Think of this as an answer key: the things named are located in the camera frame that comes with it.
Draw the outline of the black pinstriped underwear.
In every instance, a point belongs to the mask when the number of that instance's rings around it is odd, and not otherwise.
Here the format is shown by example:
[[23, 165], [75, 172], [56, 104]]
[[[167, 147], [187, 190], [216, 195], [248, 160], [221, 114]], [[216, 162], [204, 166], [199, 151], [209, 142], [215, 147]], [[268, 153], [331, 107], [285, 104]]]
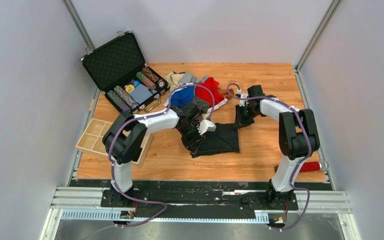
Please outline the black pinstriped underwear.
[[216, 123], [215, 131], [206, 132], [192, 158], [224, 153], [239, 153], [239, 133], [233, 123]]

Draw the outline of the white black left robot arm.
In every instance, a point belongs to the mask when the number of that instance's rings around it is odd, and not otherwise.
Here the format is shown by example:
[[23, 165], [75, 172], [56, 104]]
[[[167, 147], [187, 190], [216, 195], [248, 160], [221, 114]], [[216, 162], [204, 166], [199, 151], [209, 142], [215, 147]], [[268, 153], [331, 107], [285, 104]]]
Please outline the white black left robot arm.
[[205, 134], [215, 131], [216, 125], [202, 118], [200, 109], [190, 102], [182, 107], [171, 106], [147, 114], [123, 111], [104, 134], [102, 143], [111, 163], [113, 198], [120, 206], [129, 206], [133, 201], [130, 190], [133, 186], [132, 163], [142, 153], [143, 140], [166, 129], [176, 129], [183, 146], [195, 154]]

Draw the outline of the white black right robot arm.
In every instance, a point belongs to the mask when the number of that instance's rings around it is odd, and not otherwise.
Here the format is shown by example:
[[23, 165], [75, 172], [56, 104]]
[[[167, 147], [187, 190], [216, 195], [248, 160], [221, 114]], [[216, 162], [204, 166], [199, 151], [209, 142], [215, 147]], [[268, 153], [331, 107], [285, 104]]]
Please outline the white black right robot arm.
[[239, 100], [235, 107], [235, 128], [250, 126], [257, 116], [270, 117], [278, 122], [278, 144], [282, 157], [275, 175], [269, 180], [265, 195], [266, 204], [278, 209], [292, 198], [299, 171], [320, 147], [314, 112], [266, 95], [260, 85], [249, 87], [247, 92], [237, 88], [234, 98]]

